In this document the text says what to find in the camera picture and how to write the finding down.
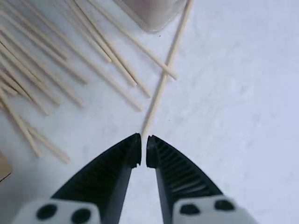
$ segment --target wooden stick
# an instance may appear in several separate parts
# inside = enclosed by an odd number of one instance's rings
[[[77,49],[74,48],[73,49],[89,66],[91,66],[94,71],[102,76],[107,82],[108,84],[110,84],[116,91],[118,91],[133,107],[135,107],[137,110],[142,111],[143,107],[138,105],[134,99],[124,90],[122,89],[112,78],[110,78],[109,75],[107,75],[106,73],[104,73],[102,71],[102,69],[95,63],[93,63],[92,61],[88,60],[84,55],[81,54],[81,52]]]
[[[128,73],[128,71],[123,67],[123,65],[120,63],[120,61],[112,53],[112,51],[106,45],[106,43],[103,41],[103,39],[94,31],[93,27],[91,26],[91,25],[94,25],[94,24],[93,24],[92,21],[89,20],[89,17],[88,17],[88,14],[86,14],[86,11],[83,8],[80,8],[79,5],[76,5],[76,2],[73,1],[73,0],[72,1],[65,0],[65,2],[68,4],[68,6],[71,8],[71,10],[76,14],[76,16],[80,19],[80,21],[84,24],[84,26],[88,29],[88,31],[95,38],[95,40],[98,42],[98,44],[108,54],[108,56],[111,58],[112,62],[120,70],[120,72],[127,79],[127,81],[132,86],[136,86],[137,85],[136,82],[130,76],[130,74]]]
[[[102,55],[107,62],[112,62],[111,58],[106,54],[106,52],[96,43],[96,41],[93,40],[93,38],[91,38],[80,26],[78,26],[78,24],[75,23],[74,20],[71,19],[70,15],[68,15],[63,9],[62,7],[60,7],[56,1],[53,1],[54,6],[57,10],[60,11],[60,13],[68,20],[68,22],[75,28],[77,29],[77,31],[83,35],[86,40],[90,43],[90,45],[92,45],[92,47],[100,54]]]
[[[11,114],[11,116],[14,118],[14,120],[17,123],[17,125],[19,126],[21,132],[23,133],[23,135],[25,136],[25,138],[31,145],[31,148],[33,149],[35,155],[37,157],[41,157],[42,156],[41,150],[36,146],[31,134],[28,132],[23,121],[20,119],[19,115],[15,112],[14,108],[10,105],[8,98],[5,94],[5,92],[2,90],[2,88],[0,88],[0,99],[2,100],[4,106],[7,108],[7,110]]]
[[[35,73],[35,74],[32,74],[32,75],[34,75],[35,76],[35,78],[39,81],[39,82],[41,82],[43,85],[44,85],[44,87],[45,88],[48,88],[48,86],[45,84],[45,80],[39,75],[39,73]]]
[[[75,92],[67,86],[67,84],[63,83],[63,81],[53,74],[43,63],[41,63],[31,52],[24,47],[6,28],[2,27],[2,32],[13,42],[19,49],[23,51],[23,53],[29,57],[41,70],[43,70],[63,91],[65,91],[68,96],[75,101],[79,106],[84,107],[84,103],[81,99],[76,97]]]
[[[12,49],[11,51],[10,51],[10,53],[12,53],[13,55],[15,55],[14,54],[14,52],[16,52],[15,50],[14,50],[14,48],[3,38],[3,36],[2,36],[2,38],[1,38],[1,41],[0,41],[0,43],[2,43],[7,49],[8,48],[10,48],[10,49]],[[40,82],[40,83],[42,83],[42,85],[44,85],[44,88],[49,88],[47,85],[46,85],[46,83],[45,83],[45,80],[40,76],[40,74],[39,73],[37,73],[37,72],[35,72],[35,71],[30,71],[31,72],[31,74],[34,76],[34,77],[32,77],[35,81],[37,81],[37,82]]]
[[[107,13],[98,3],[93,0],[88,0],[103,16],[105,16],[112,24],[115,25],[125,36],[133,41],[144,53],[146,53],[154,62],[156,62],[164,71],[166,71],[171,77],[177,80],[178,76],[173,72],[166,64],[161,62],[155,55],[151,53],[139,40],[132,36],[122,25],[109,13]]]
[[[29,95],[19,86],[19,84],[17,84],[11,77],[9,77],[1,70],[0,70],[0,77],[3,78],[3,80],[7,82],[11,87],[13,87],[19,94],[21,94],[29,101],[32,101]]]
[[[54,103],[57,105],[60,105],[60,100],[54,96],[48,88],[45,88],[45,86],[37,80],[37,78],[32,75],[32,73],[37,73],[35,70],[33,70],[32,66],[24,60],[22,56],[18,52],[16,52],[12,46],[4,39],[4,37],[0,34],[1,42],[5,44],[2,45],[0,43],[0,51],[4,53],[10,61],[18,67],[18,69],[25,74],[36,86],[40,88],[41,91],[43,91]]]
[[[29,39],[31,39],[34,43],[36,43],[40,48],[42,48],[45,52],[47,52],[52,58],[54,58],[58,63],[60,63],[63,67],[65,67],[71,74],[73,74],[76,78],[78,78],[83,83],[88,83],[88,80],[81,76],[78,72],[76,72],[73,68],[71,68],[68,63],[66,63],[63,59],[58,57],[52,50],[47,47],[43,42],[33,36],[30,32],[24,29],[19,23],[17,23],[14,19],[12,19],[8,14],[3,11],[0,11],[0,15],[2,15],[5,19],[7,19],[11,24],[13,24],[19,31],[25,34]]]
[[[51,23],[49,20],[46,19],[46,17],[44,17],[37,9],[35,9],[29,2],[26,2],[25,0],[21,0],[27,8],[29,8],[40,20],[42,20],[52,31],[54,31],[62,40],[64,40],[64,42],[68,45],[71,45],[72,43],[68,40],[68,38],[58,30],[58,28]],[[84,31],[82,31],[77,25],[75,26],[76,28],[78,28],[79,31],[83,32],[83,35],[86,35],[86,33]],[[100,48],[95,41],[90,38],[91,40],[88,40],[89,43],[95,47],[95,49],[107,60],[107,62],[111,62],[110,57],[105,53],[105,51]]]
[[[170,52],[169,52],[169,55],[168,55],[168,58],[167,58],[167,62],[166,64],[168,66],[171,66],[174,62],[174,58],[175,58],[175,54],[178,50],[178,46],[179,46],[179,43],[180,43],[180,40],[182,38],[182,34],[183,34],[183,31],[185,29],[185,26],[186,26],[186,23],[188,21],[188,18],[189,18],[189,15],[190,15],[190,11],[192,9],[192,5],[194,3],[194,0],[189,0],[187,2],[187,5],[185,7],[185,11],[184,11],[184,14],[182,16],[182,20],[181,20],[181,23],[178,27],[178,30],[177,30],[177,33],[176,33],[176,36],[174,38],[174,42],[172,44],[172,47],[170,49]],[[165,86],[166,86],[166,82],[167,82],[167,73],[163,73],[162,75],[162,78],[161,78],[161,82],[160,82],[160,85],[158,87],[158,90],[156,92],[156,95],[155,95],[155,98],[152,102],[152,105],[149,109],[149,113],[148,113],[148,116],[145,120],[145,124],[144,124],[144,127],[143,127],[143,131],[142,131],[142,137],[145,137],[148,130],[149,130],[149,127],[150,127],[150,124],[154,118],[154,115],[156,114],[156,111],[157,111],[157,108],[158,108],[158,104],[159,104],[159,101],[162,97],[162,93],[165,89]]]
[[[148,88],[146,87],[146,85],[141,81],[141,79],[136,75],[136,73],[133,71],[133,69],[131,68],[131,66],[124,60],[124,58],[118,53],[118,51],[115,49],[115,47],[113,46],[113,44],[108,40],[108,38],[106,38],[105,33],[100,29],[100,27],[98,26],[98,24],[96,23],[96,21],[89,16],[89,14],[86,12],[86,10],[84,10],[79,4],[78,2],[75,0],[75,2],[77,3],[77,5],[80,7],[80,9],[82,10],[82,12],[85,14],[86,18],[91,22],[91,24],[94,26],[94,28],[97,30],[97,32],[99,33],[99,35],[102,37],[102,39],[106,42],[106,45],[108,46],[108,48],[111,50],[112,54],[115,55],[116,59],[118,60],[118,62],[122,65],[122,67],[124,69],[127,70],[128,74],[134,79],[134,81],[139,85],[139,87],[141,88],[141,90],[146,94],[147,97],[151,97],[150,91],[148,90]]]
[[[4,110],[3,104],[0,102],[0,109]],[[49,150],[51,150],[54,155],[63,161],[66,164],[70,163],[70,158],[67,154],[65,154],[62,150],[59,148],[56,148],[52,143],[50,143],[46,137],[42,136],[35,128],[33,128],[25,119],[20,119],[23,121],[25,127],[29,131],[31,135],[33,135],[36,139],[38,139],[41,143],[43,143],[46,147],[48,147]]]
[[[14,72],[13,67],[8,63],[8,61],[0,55],[1,63],[3,64],[4,68],[9,72],[10,76],[20,85],[20,87],[30,96],[30,98],[37,104],[37,106],[46,114],[48,115],[48,110],[43,106],[43,104],[40,102],[38,97],[35,96],[31,92],[31,89],[27,84],[22,80],[22,77]]]
[[[5,90],[7,93],[9,93],[12,96],[17,96],[18,92],[16,90],[14,90],[13,88],[9,87],[8,85],[6,85],[4,82],[0,81],[0,88],[2,88],[3,90]]]
[[[47,44],[49,44],[58,55],[62,56],[63,59],[68,59],[70,56],[62,50],[57,44],[55,44],[47,35],[45,35],[37,26],[33,25],[29,20],[27,20],[11,3],[8,1],[2,1],[3,4],[9,8],[9,10],[15,14],[17,18],[23,21],[30,29],[32,29],[36,34],[38,34]]]

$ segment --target white table surface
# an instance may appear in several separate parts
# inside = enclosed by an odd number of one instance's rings
[[[91,80],[87,86],[80,85],[9,26],[32,54],[61,74],[86,108],[79,109],[50,80],[48,84],[63,104],[56,108],[47,101],[52,111],[48,117],[24,99],[11,99],[20,115],[67,152],[70,165],[62,164],[43,147],[43,158],[35,158],[17,127],[0,112],[0,149],[14,168],[0,183],[1,223],[9,223],[24,203],[51,196],[93,158],[139,133],[150,105],[139,89],[129,87],[112,65],[94,53],[51,1],[31,2],[145,110],[135,111],[73,53],[69,63]],[[166,59],[179,17],[164,31],[149,35],[111,0],[99,2],[161,60]],[[71,53],[17,4],[27,18]],[[89,9],[154,92],[161,69],[97,11]],[[197,0],[173,66],[180,79],[169,79],[149,133],[188,156],[261,224],[299,222],[298,11],[296,0]],[[144,148],[142,153],[142,165],[131,175],[121,224],[162,223],[155,171],[146,168]]]

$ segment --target clear plastic container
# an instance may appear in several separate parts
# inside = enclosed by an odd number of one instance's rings
[[[186,5],[187,0],[114,0],[146,32],[165,27]]]

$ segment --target ridged grip texture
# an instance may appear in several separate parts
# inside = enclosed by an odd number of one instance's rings
[[[140,163],[141,137],[135,134],[90,162],[52,198],[96,204],[102,223],[118,223],[131,170]]]
[[[156,136],[148,139],[146,162],[148,167],[156,169],[164,224],[171,224],[176,201],[222,195],[201,169]]]

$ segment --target black circular dot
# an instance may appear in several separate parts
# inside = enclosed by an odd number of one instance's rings
[[[179,212],[183,215],[189,216],[200,214],[200,210],[194,204],[183,205]]]
[[[49,219],[51,217],[53,217],[55,215],[57,211],[57,206],[54,204],[47,204],[43,207],[41,207],[37,213],[36,213],[36,217],[39,220],[46,220]]]
[[[218,200],[215,202],[215,209],[221,211],[233,211],[235,210],[234,205],[228,200]]]
[[[90,210],[88,209],[79,209],[73,213],[71,216],[71,221],[74,224],[83,224],[86,223],[91,216]]]

